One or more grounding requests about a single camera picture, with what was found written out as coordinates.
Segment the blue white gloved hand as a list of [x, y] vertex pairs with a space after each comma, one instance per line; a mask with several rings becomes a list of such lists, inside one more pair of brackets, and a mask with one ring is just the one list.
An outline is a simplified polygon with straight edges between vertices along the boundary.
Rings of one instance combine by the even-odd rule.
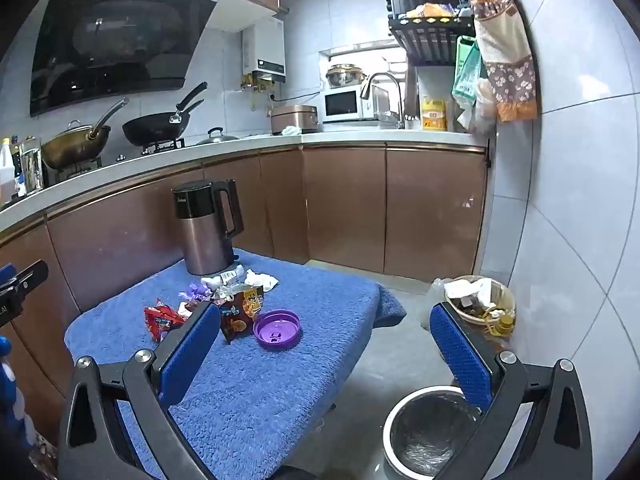
[[8, 362], [12, 344], [1, 337], [1, 422], [22, 450], [30, 452], [36, 443], [32, 419], [25, 413], [25, 399], [17, 388], [14, 371]]

